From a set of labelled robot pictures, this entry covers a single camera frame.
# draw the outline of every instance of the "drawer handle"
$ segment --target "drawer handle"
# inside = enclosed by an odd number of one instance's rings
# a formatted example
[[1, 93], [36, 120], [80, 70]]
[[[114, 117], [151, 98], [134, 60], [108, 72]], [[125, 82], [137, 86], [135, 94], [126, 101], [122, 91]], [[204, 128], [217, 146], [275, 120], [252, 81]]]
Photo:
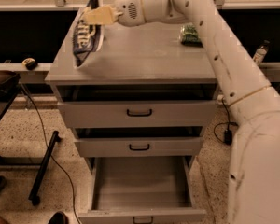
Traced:
[[133, 147], [133, 145], [129, 145], [130, 151], [148, 151], [150, 149], [150, 144], [147, 144], [146, 147]]
[[153, 217], [133, 217], [133, 224], [152, 224]]
[[151, 116], [152, 114], [152, 109], [150, 108], [148, 112], [134, 112], [131, 111], [130, 109], [127, 109], [127, 115], [130, 117], [148, 117]]

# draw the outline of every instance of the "cabinet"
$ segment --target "cabinet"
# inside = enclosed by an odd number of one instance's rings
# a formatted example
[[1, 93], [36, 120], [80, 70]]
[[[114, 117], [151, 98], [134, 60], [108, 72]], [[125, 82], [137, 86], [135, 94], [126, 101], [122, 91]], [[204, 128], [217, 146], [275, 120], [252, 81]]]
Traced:
[[75, 68], [70, 29], [46, 82], [90, 167], [83, 223], [200, 221], [189, 169], [217, 107], [203, 48], [180, 25], [106, 26], [100, 51]]

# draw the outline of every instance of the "green can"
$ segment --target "green can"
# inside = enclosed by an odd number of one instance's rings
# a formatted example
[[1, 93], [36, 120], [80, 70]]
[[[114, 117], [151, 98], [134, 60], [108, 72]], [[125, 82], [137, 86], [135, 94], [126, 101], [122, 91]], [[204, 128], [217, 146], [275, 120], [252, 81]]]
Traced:
[[192, 23], [185, 24], [180, 29], [179, 41], [185, 46], [202, 46], [196, 28]]

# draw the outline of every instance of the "floor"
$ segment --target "floor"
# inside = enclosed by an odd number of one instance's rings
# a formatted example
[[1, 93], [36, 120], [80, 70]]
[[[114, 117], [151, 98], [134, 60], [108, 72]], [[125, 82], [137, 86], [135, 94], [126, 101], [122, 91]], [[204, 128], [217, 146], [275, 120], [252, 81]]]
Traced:
[[[58, 131], [62, 141], [53, 150], [54, 159], [69, 174], [75, 188], [77, 213], [89, 208], [91, 172], [85, 160], [77, 154], [71, 131], [64, 126], [54, 99], [35, 100], [43, 120], [45, 133], [50, 140]], [[26, 109], [22, 98], [17, 98], [0, 122], [0, 155], [8, 157], [42, 157], [46, 151], [42, 125], [35, 109]], [[190, 170], [192, 195], [196, 206], [207, 211], [203, 224], [227, 223], [228, 168], [231, 146], [220, 143], [214, 135], [214, 127], [227, 121], [222, 105], [217, 108], [213, 121], [205, 135], [203, 149]], [[221, 137], [225, 125], [216, 128]], [[73, 210], [73, 192], [64, 171], [50, 160], [48, 170], [38, 192], [40, 205], [28, 200], [34, 184], [36, 167], [0, 167], [0, 175], [7, 179], [0, 192], [0, 216], [10, 224], [48, 223], [57, 211], [67, 214], [70, 224], [77, 223]]]

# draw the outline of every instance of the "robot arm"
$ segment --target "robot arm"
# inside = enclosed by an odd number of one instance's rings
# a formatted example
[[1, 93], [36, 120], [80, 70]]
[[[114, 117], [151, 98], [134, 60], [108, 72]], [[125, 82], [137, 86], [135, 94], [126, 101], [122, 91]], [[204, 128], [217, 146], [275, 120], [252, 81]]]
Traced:
[[[218, 14], [213, 0], [116, 0], [108, 9], [117, 11], [113, 21], [126, 26], [153, 21], [195, 25], [240, 125], [231, 154], [229, 223], [280, 224], [280, 96]], [[100, 23], [87, 16], [89, 23]]]

